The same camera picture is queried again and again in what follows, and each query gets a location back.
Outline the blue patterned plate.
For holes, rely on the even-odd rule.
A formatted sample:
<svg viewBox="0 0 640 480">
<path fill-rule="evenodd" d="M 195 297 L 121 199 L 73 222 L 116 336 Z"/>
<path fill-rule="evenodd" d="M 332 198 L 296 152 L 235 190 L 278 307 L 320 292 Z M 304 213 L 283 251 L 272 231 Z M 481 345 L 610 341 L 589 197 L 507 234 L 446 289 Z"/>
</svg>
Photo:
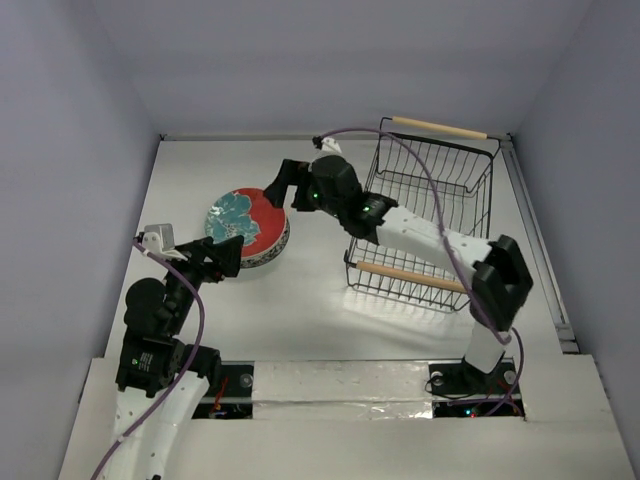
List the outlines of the blue patterned plate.
<svg viewBox="0 0 640 480">
<path fill-rule="evenodd" d="M 243 269 L 256 268 L 256 267 L 266 265 L 267 263 L 273 261 L 284 251 L 289 241 L 289 238 L 290 238 L 290 224 L 287 223 L 278 240 L 266 251 L 262 253 L 257 253 L 250 257 L 243 257 L 241 259 L 241 268 Z"/>
</svg>

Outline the red plate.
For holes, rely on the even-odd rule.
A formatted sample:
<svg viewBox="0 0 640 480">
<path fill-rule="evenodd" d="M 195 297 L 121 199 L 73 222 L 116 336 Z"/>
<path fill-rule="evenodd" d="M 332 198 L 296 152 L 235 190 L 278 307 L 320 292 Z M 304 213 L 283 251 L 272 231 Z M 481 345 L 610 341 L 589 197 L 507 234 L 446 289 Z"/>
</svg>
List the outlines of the red plate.
<svg viewBox="0 0 640 480">
<path fill-rule="evenodd" d="M 204 233 L 215 242 L 252 230 L 261 218 L 276 219 L 287 214 L 274 208 L 259 188 L 239 188 L 219 197 L 209 208 L 204 220 Z"/>
</svg>

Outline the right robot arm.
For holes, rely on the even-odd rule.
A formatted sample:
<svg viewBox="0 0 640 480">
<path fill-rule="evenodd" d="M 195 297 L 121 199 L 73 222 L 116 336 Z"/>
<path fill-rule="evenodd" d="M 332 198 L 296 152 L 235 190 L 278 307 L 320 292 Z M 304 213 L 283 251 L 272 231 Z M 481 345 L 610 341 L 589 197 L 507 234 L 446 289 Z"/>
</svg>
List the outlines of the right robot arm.
<svg viewBox="0 0 640 480">
<path fill-rule="evenodd" d="M 282 208 L 289 187 L 296 189 L 295 210 L 323 211 L 354 238 L 411 254 L 455 275 L 476 321 L 460 379 L 473 392 L 496 381 L 511 327 L 533 287 L 513 238 L 502 235 L 490 241 L 424 219 L 390 197 L 365 190 L 352 165 L 339 155 L 311 163 L 283 160 L 264 195 L 273 207 Z"/>
</svg>

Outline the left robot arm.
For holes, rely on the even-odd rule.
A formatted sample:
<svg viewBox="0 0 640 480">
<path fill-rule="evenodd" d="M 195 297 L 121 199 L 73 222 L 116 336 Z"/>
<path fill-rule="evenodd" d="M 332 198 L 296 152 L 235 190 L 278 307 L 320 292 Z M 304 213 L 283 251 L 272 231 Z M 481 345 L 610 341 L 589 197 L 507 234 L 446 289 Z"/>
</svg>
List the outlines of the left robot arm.
<svg viewBox="0 0 640 480">
<path fill-rule="evenodd" d="M 169 224 L 148 225 L 134 238 L 134 248 L 166 275 L 140 279 L 126 292 L 112 444 L 93 478 L 167 478 L 196 407 L 221 383 L 220 353 L 202 343 L 199 288 L 238 275 L 243 243 L 236 235 L 178 245 Z"/>
</svg>

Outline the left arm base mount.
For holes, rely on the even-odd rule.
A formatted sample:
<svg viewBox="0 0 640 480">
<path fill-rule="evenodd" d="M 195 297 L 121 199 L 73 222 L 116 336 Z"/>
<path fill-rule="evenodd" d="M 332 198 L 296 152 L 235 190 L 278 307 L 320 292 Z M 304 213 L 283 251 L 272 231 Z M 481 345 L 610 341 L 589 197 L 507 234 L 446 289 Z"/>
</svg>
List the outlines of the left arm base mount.
<svg viewBox="0 0 640 480">
<path fill-rule="evenodd" d="M 253 362 L 224 362 L 221 380 L 210 387 L 192 418 L 247 420 L 253 417 Z"/>
</svg>

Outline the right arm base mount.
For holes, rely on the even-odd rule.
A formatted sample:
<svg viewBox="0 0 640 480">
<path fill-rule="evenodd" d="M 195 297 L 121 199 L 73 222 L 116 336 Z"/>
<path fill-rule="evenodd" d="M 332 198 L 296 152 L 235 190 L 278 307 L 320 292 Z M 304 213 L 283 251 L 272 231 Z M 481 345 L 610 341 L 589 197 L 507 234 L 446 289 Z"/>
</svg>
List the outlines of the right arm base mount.
<svg viewBox="0 0 640 480">
<path fill-rule="evenodd" d="M 517 367 L 503 360 L 489 375 L 475 374 L 462 362 L 429 365 L 424 390 L 432 397 L 434 418 L 525 417 L 516 384 Z"/>
</svg>

